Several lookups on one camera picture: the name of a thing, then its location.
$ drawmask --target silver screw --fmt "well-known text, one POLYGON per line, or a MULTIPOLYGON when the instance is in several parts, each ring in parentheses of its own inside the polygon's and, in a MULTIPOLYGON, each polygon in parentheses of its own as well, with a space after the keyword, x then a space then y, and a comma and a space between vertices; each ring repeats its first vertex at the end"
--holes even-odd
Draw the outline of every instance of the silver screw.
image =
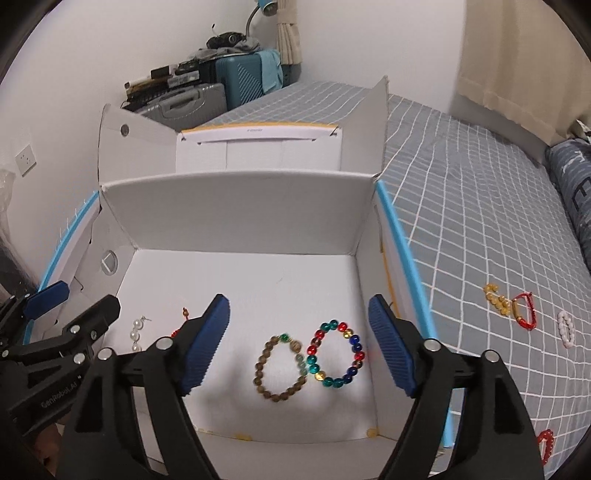
POLYGON ((99 358, 99 360, 107 360, 111 357, 111 355, 113 355, 113 350, 111 350, 110 348, 103 348, 99 352, 97 357, 99 358))
POLYGON ((486 352, 484 352, 484 358, 486 358, 489 362, 492 363, 496 363, 501 359, 499 354, 496 353, 494 350, 487 350, 486 352))
POLYGON ((86 360, 86 355, 83 353, 77 353, 74 355, 74 363, 76 365, 82 365, 84 363, 84 360, 86 360))
POLYGON ((173 340, 170 337, 162 337, 156 342, 156 348, 158 350, 168 350, 173 345, 173 340))
POLYGON ((425 343, 423 343, 423 345, 430 352, 437 352, 441 349, 441 344, 437 340, 435 340, 435 338, 428 338, 427 340, 425 340, 425 343))

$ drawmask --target pillow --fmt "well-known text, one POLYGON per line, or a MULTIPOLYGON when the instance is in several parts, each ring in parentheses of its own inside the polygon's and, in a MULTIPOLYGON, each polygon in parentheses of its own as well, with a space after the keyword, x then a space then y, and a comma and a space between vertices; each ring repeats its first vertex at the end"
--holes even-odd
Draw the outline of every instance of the pillow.
POLYGON ((562 195, 591 271, 591 145, 576 138, 549 148, 546 155, 550 180, 562 195))

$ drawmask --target open box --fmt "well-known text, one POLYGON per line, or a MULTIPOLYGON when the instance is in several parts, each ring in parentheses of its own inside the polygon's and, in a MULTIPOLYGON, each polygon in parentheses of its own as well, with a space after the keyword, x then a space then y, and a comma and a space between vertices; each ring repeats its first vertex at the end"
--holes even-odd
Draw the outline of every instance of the open box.
MULTIPOLYGON (((184 402, 219 476, 369 479, 379 475, 412 401, 397 388, 367 320, 381 293, 394 313, 436 337, 423 288, 384 185, 378 180, 388 117, 383 79, 339 125, 231 125, 176 134, 107 106, 99 143, 99 193, 52 260, 47 284, 65 280, 70 300, 50 336, 104 295, 121 315, 102 347, 129 353, 134 319, 145 316, 147 348, 200 316, 217 293, 230 324, 201 386, 184 402), (367 354, 353 382, 337 390, 313 375, 288 401, 253 385, 272 335, 304 345, 323 322, 346 322, 367 354)), ((319 349, 327 375, 353 360, 329 332, 319 349)), ((281 392, 298 377, 278 346, 265 386, 281 392)), ((161 460, 140 389, 142 439, 161 460)))

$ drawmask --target bed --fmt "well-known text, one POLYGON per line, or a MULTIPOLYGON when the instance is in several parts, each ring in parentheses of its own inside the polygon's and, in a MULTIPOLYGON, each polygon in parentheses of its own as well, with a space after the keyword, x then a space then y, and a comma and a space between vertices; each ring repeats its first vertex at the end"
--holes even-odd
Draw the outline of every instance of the bed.
MULTIPOLYGON (((337 123, 367 90, 333 82, 296 83, 225 113, 210 124, 337 123)), ((408 236, 439 338, 461 353, 498 351, 534 430, 551 429, 550 476, 591 423, 591 276, 559 193, 546 170, 516 145, 416 102, 391 95, 382 179, 408 236), (532 292, 531 332, 485 299, 496 283, 513 298, 532 292), (557 314, 570 313, 566 349, 557 314)), ((450 406, 454 430, 462 392, 450 406)))

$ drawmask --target white wall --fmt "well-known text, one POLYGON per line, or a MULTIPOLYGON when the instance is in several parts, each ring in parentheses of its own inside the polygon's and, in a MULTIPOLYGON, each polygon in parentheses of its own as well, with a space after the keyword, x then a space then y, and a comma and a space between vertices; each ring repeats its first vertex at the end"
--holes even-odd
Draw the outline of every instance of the white wall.
POLYGON ((372 87, 448 111, 466 0, 298 0, 301 80, 372 87))
MULTIPOLYGON (((125 100, 124 83, 178 63, 216 32, 243 31, 252 0, 64 0, 45 17, 0 85, 0 167, 17 171, 27 144, 37 159, 17 173, 8 209, 11 242, 41 277, 68 217, 97 187, 105 103, 125 100)), ((252 32, 269 38, 274 19, 252 32)))

